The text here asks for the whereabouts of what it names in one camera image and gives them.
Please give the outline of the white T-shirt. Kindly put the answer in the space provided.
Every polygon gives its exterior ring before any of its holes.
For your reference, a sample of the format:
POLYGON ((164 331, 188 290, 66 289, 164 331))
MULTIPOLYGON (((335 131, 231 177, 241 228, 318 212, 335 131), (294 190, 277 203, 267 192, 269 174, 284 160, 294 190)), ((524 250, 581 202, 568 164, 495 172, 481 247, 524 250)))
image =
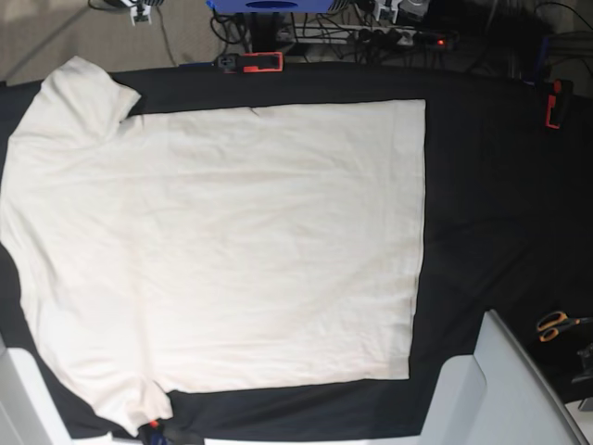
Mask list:
POLYGON ((424 101, 139 98, 76 57, 8 139, 1 242, 58 381, 133 433, 174 390, 408 378, 424 101))

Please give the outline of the orange black clamp top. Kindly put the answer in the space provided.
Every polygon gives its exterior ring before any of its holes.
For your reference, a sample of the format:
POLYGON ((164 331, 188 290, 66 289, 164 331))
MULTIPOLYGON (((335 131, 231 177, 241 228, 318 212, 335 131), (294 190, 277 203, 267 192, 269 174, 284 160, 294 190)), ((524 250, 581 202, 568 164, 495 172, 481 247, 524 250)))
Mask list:
POLYGON ((232 74, 282 72, 284 54, 282 52, 228 54, 217 57, 214 66, 224 73, 232 74))

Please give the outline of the white power strip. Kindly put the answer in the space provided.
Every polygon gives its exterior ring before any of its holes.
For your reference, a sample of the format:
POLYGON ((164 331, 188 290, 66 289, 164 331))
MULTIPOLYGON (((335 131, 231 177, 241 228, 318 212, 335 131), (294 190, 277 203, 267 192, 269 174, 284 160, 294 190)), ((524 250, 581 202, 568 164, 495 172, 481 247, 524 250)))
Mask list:
POLYGON ((398 37, 398 45, 412 45, 413 36, 418 31, 411 27, 365 27, 360 25, 339 25, 331 23, 308 22, 295 25, 285 24, 276 33, 281 43, 346 45, 356 41, 369 40, 373 35, 384 34, 398 37))

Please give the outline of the orange handled scissors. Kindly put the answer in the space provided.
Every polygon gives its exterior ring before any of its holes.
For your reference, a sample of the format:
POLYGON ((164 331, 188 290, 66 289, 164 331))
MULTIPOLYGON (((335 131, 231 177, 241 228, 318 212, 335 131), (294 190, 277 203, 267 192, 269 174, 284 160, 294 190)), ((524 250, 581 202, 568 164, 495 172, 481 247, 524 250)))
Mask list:
POLYGON ((562 332, 579 325, 591 324, 591 317, 571 317, 564 311, 553 311, 540 319, 536 324, 538 340, 550 342, 562 332))

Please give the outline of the orange black clamp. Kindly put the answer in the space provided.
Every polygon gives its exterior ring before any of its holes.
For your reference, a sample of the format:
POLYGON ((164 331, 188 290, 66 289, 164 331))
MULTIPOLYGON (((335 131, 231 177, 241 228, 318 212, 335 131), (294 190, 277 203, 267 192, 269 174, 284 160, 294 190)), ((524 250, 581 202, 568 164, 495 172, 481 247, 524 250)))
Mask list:
POLYGON ((548 96, 545 125, 559 130, 565 120, 574 92, 574 84, 568 80, 555 80, 548 96))
POLYGON ((282 52, 228 54, 217 57, 214 66, 224 73, 232 74, 282 72, 284 54, 282 52))

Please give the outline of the blue box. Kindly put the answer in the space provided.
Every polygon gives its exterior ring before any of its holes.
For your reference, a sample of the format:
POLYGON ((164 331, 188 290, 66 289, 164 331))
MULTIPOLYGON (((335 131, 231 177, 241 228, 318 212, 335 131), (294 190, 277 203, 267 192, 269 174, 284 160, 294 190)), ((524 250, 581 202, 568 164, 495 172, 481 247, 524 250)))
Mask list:
POLYGON ((333 0, 208 0, 218 13, 325 13, 333 0))

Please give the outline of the orange black clamp right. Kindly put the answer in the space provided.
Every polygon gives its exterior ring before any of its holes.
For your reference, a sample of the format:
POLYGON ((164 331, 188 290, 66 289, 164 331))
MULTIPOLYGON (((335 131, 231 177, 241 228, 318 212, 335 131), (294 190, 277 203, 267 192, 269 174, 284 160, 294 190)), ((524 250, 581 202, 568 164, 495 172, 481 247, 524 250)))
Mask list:
POLYGON ((568 80, 555 80, 548 96, 545 125, 559 130, 565 120, 574 92, 574 84, 568 80))

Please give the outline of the white frame left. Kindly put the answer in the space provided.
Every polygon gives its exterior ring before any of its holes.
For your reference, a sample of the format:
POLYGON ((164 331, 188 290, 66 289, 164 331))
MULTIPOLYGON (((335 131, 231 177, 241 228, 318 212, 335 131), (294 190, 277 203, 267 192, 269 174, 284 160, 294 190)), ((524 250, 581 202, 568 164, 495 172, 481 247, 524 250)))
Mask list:
POLYGON ((1 346, 1 442, 20 445, 111 444, 106 435, 72 439, 32 355, 1 346))

